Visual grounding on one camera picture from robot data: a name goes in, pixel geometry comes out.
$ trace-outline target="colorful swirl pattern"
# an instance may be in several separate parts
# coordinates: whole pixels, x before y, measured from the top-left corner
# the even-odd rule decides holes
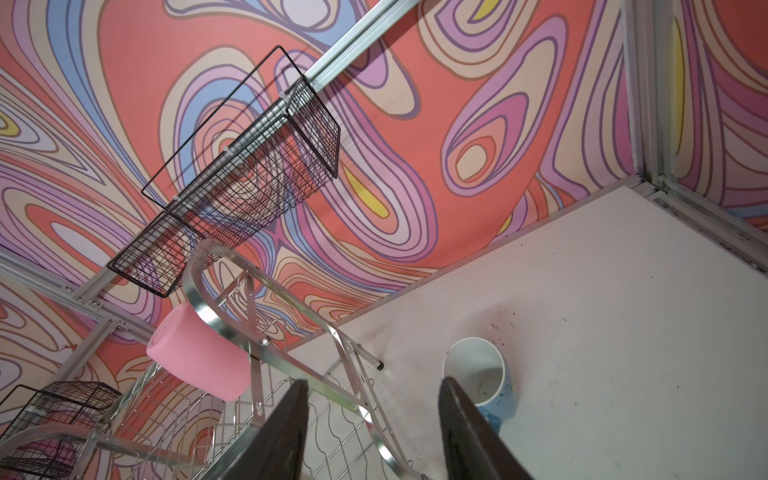
[[[764,2],[675,2],[674,168],[684,187],[768,231]]]
[[[144,182],[253,65],[283,45],[308,68],[370,4],[0,2],[0,244],[84,283],[154,218]],[[631,173],[620,6],[422,2],[319,93],[342,128],[339,178],[240,251],[340,322]],[[206,124],[159,176],[155,200],[276,98],[292,80],[284,66],[260,71]],[[728,91],[744,105],[746,93]],[[736,131],[746,113],[729,111]],[[237,274],[214,264],[208,287]],[[92,322],[18,286],[0,293],[13,345],[0,360],[4,395],[14,382],[43,382]],[[158,299],[118,280],[104,298],[157,324],[184,295]],[[257,304],[284,344],[317,331],[264,288]],[[142,345],[112,336],[81,377],[124,387],[145,367]],[[179,445],[203,438],[211,419]],[[120,478],[130,462],[95,465]]]

